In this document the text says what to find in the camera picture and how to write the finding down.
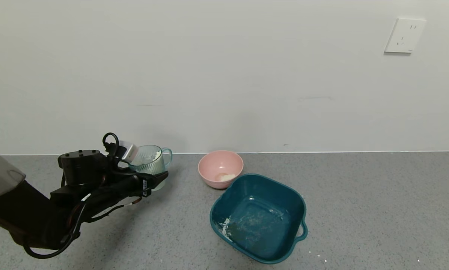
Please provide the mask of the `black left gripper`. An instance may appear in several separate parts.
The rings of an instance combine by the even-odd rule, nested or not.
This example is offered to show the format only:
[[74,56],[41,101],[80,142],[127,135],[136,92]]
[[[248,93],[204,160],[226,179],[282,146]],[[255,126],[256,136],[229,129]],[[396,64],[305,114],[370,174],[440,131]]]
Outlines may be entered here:
[[115,189],[126,197],[146,197],[148,191],[152,188],[161,189],[166,184],[169,176],[168,171],[151,174],[115,174]]

